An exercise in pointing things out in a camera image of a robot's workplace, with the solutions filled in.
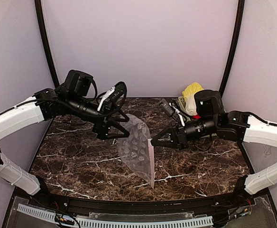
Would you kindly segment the clear zip top bag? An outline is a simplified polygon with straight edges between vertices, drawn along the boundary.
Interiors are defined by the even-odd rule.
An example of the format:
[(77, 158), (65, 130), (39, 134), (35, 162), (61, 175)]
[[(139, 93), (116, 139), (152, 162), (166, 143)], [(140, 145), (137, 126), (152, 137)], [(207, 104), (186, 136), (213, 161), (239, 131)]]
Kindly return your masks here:
[(145, 180), (152, 188), (155, 184), (154, 147), (147, 124), (132, 114), (121, 125), (129, 132), (127, 138), (117, 140), (119, 156), (129, 169)]

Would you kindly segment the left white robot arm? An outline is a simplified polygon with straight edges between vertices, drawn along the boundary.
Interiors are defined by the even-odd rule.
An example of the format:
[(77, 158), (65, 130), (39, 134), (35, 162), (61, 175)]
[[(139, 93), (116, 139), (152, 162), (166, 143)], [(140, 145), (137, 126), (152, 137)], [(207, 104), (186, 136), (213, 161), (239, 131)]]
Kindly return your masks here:
[[(121, 110), (126, 95), (127, 87), (122, 81), (99, 95), (92, 75), (70, 70), (65, 81), (57, 88), (38, 91), (0, 113), (0, 141), (59, 115), (72, 115), (92, 123), (92, 132), (100, 140), (127, 138), (129, 132), (121, 125), (129, 120)], [(16, 165), (1, 149), (0, 178), (30, 196), (48, 193), (41, 177)]]

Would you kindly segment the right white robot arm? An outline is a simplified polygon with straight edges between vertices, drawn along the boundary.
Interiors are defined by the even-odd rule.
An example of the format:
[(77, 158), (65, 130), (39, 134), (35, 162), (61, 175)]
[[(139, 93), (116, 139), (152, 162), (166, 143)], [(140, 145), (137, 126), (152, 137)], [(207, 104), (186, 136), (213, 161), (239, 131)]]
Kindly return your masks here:
[[(189, 142), (207, 135), (237, 143), (260, 143), (277, 147), (277, 123), (266, 121), (251, 112), (225, 112), (220, 92), (202, 90), (194, 95), (199, 119), (171, 123), (151, 140), (152, 146), (188, 148)], [(248, 196), (277, 184), (277, 162), (262, 171), (237, 180), (234, 193)]]

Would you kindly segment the red toy pepper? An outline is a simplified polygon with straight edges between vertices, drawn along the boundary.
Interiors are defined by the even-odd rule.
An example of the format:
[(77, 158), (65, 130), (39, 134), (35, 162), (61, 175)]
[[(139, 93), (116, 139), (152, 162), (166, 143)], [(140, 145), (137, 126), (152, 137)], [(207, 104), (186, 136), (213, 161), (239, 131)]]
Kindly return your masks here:
[(200, 117), (200, 115), (194, 115), (194, 116), (191, 116), (193, 119), (200, 119), (201, 117)]

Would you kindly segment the green perforated plastic basket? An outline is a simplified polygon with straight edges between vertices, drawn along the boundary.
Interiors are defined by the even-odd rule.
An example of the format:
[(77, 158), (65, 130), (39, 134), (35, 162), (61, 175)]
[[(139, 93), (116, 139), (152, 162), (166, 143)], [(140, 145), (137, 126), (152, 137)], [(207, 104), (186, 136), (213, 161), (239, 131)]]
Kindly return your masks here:
[(188, 120), (193, 120), (193, 118), (191, 116), (189, 116), (189, 114), (186, 113), (185, 111), (185, 99), (182, 96), (178, 97), (178, 104), (180, 106), (180, 109), (186, 114), (186, 117)]

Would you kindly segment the toy napa cabbage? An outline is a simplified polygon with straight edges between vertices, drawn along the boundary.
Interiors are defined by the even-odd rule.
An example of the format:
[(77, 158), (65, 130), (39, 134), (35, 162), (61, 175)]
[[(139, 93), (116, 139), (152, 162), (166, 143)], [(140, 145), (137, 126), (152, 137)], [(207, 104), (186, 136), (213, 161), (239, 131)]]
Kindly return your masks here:
[(187, 88), (182, 92), (183, 98), (185, 100), (185, 112), (190, 116), (197, 115), (194, 95), (202, 90), (203, 87), (199, 83), (194, 82), (188, 85)]

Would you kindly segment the black front table rail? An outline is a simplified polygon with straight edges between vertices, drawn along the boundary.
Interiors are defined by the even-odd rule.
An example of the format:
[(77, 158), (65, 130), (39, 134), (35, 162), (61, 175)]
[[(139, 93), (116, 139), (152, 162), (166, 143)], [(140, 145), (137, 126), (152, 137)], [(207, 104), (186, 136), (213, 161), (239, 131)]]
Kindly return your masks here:
[(30, 203), (68, 214), (85, 215), (89, 212), (111, 214), (167, 214), (193, 212), (194, 214), (225, 215), (228, 210), (248, 206), (254, 199), (248, 195), (227, 193), (212, 197), (170, 201), (108, 201), (82, 199), (42, 192), (31, 196)]

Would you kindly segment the left black frame post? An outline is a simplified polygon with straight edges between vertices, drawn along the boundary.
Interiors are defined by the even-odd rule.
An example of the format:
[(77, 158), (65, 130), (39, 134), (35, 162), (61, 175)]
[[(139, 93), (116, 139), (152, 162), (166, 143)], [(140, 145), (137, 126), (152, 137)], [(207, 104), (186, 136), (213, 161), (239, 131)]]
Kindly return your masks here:
[(43, 14), (42, 1), (34, 0), (34, 3), (35, 3), (35, 10), (36, 10), (36, 16), (37, 16), (37, 23), (38, 23), (38, 27), (39, 27), (39, 33), (40, 33), (46, 61), (48, 64), (48, 69), (49, 69), (54, 87), (58, 87), (60, 85), (60, 83), (58, 80), (52, 53), (50, 50), (49, 40), (48, 40), (48, 36), (47, 36), (47, 31), (46, 31), (46, 23), (45, 23), (44, 14)]

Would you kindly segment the black frame post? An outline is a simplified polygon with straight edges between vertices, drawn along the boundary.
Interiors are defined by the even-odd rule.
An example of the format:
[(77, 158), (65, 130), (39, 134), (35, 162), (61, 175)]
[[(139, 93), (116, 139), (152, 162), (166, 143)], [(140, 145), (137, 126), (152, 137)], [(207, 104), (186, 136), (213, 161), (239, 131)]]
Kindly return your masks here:
[(35, 3), (35, 10), (36, 10), (36, 16), (37, 16), (37, 23), (38, 23), (38, 27), (39, 27), (39, 33), (40, 33), (46, 61), (48, 64), (48, 69), (49, 69), (54, 87), (58, 87), (60, 85), (60, 83), (58, 80), (52, 53), (50, 50), (49, 40), (48, 40), (48, 36), (47, 36), (47, 31), (46, 31), (46, 23), (45, 23), (44, 14), (43, 14), (42, 1), (34, 0), (34, 3)]
[(243, 18), (243, 13), (244, 13), (244, 6), (245, 6), (245, 0), (238, 0), (238, 6), (237, 6), (233, 34), (232, 34), (232, 38), (231, 38), (230, 50), (228, 53), (225, 70), (224, 70), (220, 88), (219, 88), (219, 92), (220, 92), (221, 96), (223, 96), (223, 94), (225, 92), (227, 82), (229, 79), (229, 75), (231, 72), (231, 67), (233, 64), (233, 60), (234, 60), (234, 56), (235, 56), (235, 52), (236, 52), (236, 48), (237, 48), (237, 44), (238, 44), (238, 39), (240, 36), (240, 29), (241, 29), (242, 18)]

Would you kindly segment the right black frame post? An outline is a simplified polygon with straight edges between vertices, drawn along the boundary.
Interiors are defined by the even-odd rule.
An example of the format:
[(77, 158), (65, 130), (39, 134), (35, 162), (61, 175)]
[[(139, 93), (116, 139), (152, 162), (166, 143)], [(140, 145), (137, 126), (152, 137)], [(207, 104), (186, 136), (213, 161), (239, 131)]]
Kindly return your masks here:
[(229, 75), (231, 72), (231, 67), (233, 64), (233, 60), (234, 60), (234, 56), (235, 56), (235, 52), (236, 52), (236, 48), (237, 48), (237, 44), (238, 44), (238, 39), (240, 36), (240, 29), (241, 29), (242, 18), (243, 18), (243, 13), (244, 13), (244, 6), (245, 6), (245, 0), (238, 0), (238, 6), (237, 6), (233, 34), (232, 34), (232, 38), (231, 38), (230, 50), (228, 53), (225, 70), (224, 70), (220, 88), (219, 88), (219, 92), (220, 92), (221, 96), (223, 96), (223, 94), (225, 92), (227, 82), (229, 79)]

